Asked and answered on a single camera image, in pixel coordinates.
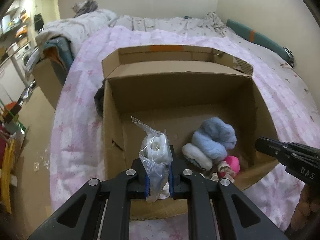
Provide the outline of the person right hand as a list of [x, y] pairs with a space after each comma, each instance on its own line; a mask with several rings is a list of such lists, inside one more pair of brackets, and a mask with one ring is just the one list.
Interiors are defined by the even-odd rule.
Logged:
[[319, 191], [305, 184], [291, 218], [291, 228], [298, 231], [306, 226], [312, 213], [319, 211]]

